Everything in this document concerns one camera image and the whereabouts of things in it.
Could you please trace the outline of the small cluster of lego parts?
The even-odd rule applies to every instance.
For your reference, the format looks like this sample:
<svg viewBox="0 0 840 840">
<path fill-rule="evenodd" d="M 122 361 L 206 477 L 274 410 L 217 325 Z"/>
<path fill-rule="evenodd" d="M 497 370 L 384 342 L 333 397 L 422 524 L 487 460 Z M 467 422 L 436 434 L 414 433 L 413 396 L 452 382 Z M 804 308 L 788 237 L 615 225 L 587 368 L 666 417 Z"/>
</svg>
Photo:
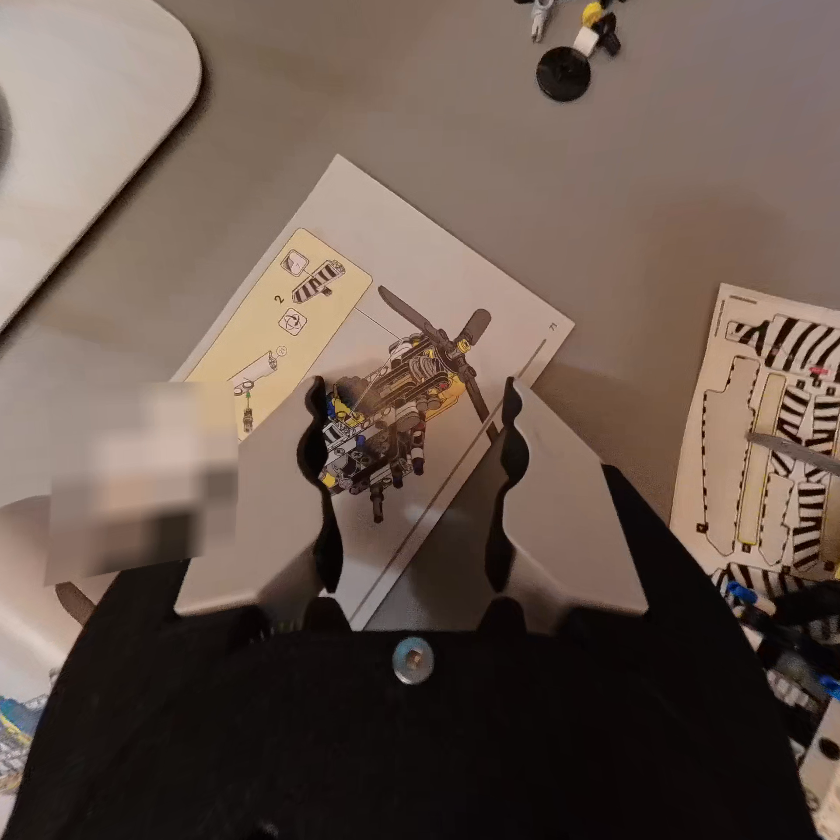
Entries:
<svg viewBox="0 0 840 840">
<path fill-rule="evenodd" d="M 546 98 L 561 103 L 579 100 L 592 84 L 593 55 L 602 52 L 614 58 L 620 54 L 623 45 L 613 5 L 613 1 L 587 2 L 572 44 L 555 46 L 542 54 L 534 77 Z"/>
</svg>

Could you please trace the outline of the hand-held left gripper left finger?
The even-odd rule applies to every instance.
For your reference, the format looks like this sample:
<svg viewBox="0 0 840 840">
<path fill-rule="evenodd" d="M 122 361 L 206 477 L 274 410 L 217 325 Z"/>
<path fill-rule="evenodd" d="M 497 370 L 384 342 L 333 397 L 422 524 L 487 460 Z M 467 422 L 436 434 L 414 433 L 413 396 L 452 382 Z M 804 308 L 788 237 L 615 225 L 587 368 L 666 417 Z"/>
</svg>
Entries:
<svg viewBox="0 0 840 840">
<path fill-rule="evenodd" d="M 343 547 L 319 480 L 326 402 L 323 378 L 308 375 L 241 443 L 234 540 L 190 562 L 180 616 L 257 606 L 289 628 L 313 598 L 335 591 Z"/>
</svg>

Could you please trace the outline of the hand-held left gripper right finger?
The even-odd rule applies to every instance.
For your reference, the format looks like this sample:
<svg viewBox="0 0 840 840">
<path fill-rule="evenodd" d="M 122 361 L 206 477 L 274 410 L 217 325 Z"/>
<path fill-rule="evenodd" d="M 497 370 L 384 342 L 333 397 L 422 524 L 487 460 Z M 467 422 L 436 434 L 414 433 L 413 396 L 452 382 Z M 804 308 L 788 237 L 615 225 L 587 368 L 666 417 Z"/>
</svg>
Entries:
<svg viewBox="0 0 840 840">
<path fill-rule="evenodd" d="M 502 400 L 497 493 L 486 542 L 493 591 L 552 635 L 575 608 L 643 616 L 648 600 L 598 454 L 518 377 Z"/>
</svg>

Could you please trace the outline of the lego instruction booklet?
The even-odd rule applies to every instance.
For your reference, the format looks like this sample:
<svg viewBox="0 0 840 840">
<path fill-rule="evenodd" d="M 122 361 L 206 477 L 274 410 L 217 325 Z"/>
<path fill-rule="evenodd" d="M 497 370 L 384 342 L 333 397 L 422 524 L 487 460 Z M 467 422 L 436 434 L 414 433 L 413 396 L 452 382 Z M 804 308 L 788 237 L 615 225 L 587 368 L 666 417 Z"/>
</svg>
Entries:
<svg viewBox="0 0 840 840">
<path fill-rule="evenodd" d="M 532 385 L 574 325 L 336 156 L 174 382 L 225 384 L 239 446 L 308 375 L 343 539 L 335 597 L 371 620 L 490 446 L 506 379 Z M 29 326 L 2 350 L 2 697 L 37 708 L 81 630 L 45 583 L 60 408 L 165 378 L 174 323 L 121 339 Z"/>
</svg>

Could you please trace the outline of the zebra sticker sheet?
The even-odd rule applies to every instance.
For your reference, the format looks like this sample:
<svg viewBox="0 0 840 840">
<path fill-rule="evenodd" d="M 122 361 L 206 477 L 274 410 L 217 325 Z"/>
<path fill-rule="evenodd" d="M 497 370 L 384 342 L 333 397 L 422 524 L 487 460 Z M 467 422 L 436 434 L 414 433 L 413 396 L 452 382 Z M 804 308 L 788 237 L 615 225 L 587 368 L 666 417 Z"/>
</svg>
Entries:
<svg viewBox="0 0 840 840">
<path fill-rule="evenodd" d="M 721 284 L 669 526 L 707 571 L 838 579 L 839 314 Z"/>
</svg>

